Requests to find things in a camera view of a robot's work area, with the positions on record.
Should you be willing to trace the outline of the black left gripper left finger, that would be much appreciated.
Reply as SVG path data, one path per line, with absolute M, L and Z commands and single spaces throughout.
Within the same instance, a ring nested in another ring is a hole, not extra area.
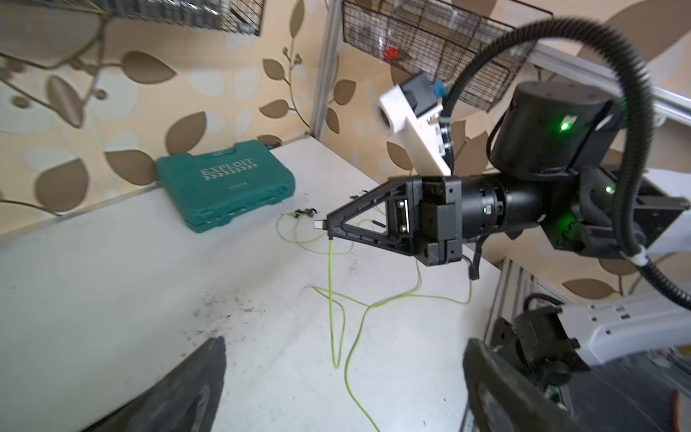
M 210 431 L 227 366 L 223 337 L 209 338 L 139 397 L 87 431 Z

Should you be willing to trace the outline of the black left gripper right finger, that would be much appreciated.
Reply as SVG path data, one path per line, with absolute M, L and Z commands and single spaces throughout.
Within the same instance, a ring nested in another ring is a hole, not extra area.
M 477 338 L 464 351 L 468 403 L 480 431 L 581 431 L 527 378 Z

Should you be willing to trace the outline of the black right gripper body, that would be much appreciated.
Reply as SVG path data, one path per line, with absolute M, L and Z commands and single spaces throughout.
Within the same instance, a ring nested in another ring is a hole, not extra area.
M 462 259 L 462 246 L 507 227 L 507 177 L 398 177 L 396 251 L 426 266 Z

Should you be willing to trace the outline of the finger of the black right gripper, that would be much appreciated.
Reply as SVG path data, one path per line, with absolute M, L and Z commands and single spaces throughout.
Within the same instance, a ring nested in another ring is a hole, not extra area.
M 349 224 L 344 226 L 330 226 L 327 232 L 331 239 L 345 239 L 407 257 L 414 256 L 414 242 L 412 237 L 407 234 L 399 235 L 389 232 L 379 233 Z
M 343 230 L 348 221 L 375 208 L 381 208 L 387 217 L 394 216 L 398 203 L 407 198 L 407 182 L 406 177 L 392 177 L 384 184 L 353 198 L 325 217 L 323 229 L 326 232 Z

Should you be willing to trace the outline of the green wired earphones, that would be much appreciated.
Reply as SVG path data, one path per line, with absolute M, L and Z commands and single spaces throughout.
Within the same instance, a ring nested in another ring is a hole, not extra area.
M 354 403 L 361 414 L 365 416 L 371 427 L 375 431 L 379 431 L 381 428 L 365 406 L 363 406 L 361 401 L 358 400 L 358 397 L 354 394 L 350 384 L 350 367 L 352 357 L 354 354 L 356 354 L 356 350 L 360 345 L 363 331 L 365 330 L 365 324 L 370 312 L 384 308 L 394 302 L 407 299 L 431 299 L 442 302 L 451 302 L 460 306 L 468 306 L 473 300 L 473 279 L 468 279 L 468 295 L 463 301 L 443 295 L 421 293 L 420 290 L 423 287 L 423 275 L 420 270 L 420 265 L 416 266 L 416 283 L 412 288 L 410 288 L 408 291 L 381 299 L 377 302 L 366 303 L 344 293 L 336 292 L 334 290 L 334 257 L 338 255 L 338 252 L 334 250 L 334 242 L 329 241 L 329 248 L 326 251 L 318 251 L 310 248 L 308 245 L 319 239 L 323 239 L 325 237 L 323 234 L 306 240 L 300 239 L 298 236 L 298 228 L 300 227 L 301 222 L 310 216 L 314 216 L 315 214 L 316 211 L 313 209 L 298 209 L 292 212 L 282 213 L 278 216 L 278 219 L 275 222 L 275 231 L 279 239 L 296 245 L 313 255 L 325 256 L 328 258 L 327 286 L 323 288 L 313 285 L 311 286 L 311 290 L 317 295 L 326 299 L 328 302 L 329 351 L 331 364 L 336 371 L 340 370 L 343 372 L 345 389 L 347 390 L 347 394 L 352 403 Z M 345 335 L 347 330 L 347 308 L 342 303 L 343 300 L 352 302 L 353 304 L 363 308 L 363 314 L 357 327 L 356 338 L 347 352 L 344 351 Z

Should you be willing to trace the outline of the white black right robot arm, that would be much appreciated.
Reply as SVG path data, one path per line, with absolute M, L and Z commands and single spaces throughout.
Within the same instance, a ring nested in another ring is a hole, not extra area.
M 622 90 L 530 81 L 516 87 L 489 135 L 494 172 L 454 176 L 450 121 L 464 88 L 500 54 L 541 39 L 577 41 L 597 52 Z M 634 353 L 686 345 L 690 295 L 649 249 L 690 210 L 643 178 L 654 128 L 646 62 L 604 23 L 563 17 L 504 33 L 484 48 L 446 95 L 416 75 L 381 97 L 386 127 L 401 136 L 414 176 L 398 176 L 331 212 L 320 227 L 426 266 L 464 259 L 462 247 L 540 228 L 551 245 L 581 257 L 622 259 L 652 293 L 590 306 L 524 310 L 498 353 L 539 388 Z

